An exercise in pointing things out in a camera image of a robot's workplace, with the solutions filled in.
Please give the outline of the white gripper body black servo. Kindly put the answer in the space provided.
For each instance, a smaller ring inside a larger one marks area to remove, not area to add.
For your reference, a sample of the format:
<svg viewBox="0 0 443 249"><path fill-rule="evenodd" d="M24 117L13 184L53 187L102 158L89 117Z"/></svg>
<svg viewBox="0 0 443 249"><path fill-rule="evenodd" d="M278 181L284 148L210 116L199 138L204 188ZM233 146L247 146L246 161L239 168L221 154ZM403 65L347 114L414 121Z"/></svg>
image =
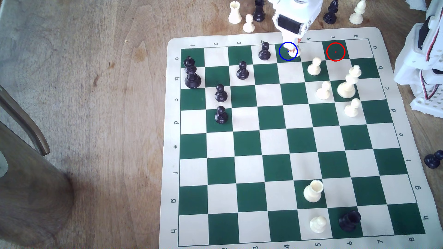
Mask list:
<svg viewBox="0 0 443 249"><path fill-rule="evenodd" d="M320 13L322 0L269 0L282 38L302 38Z"/></svg>

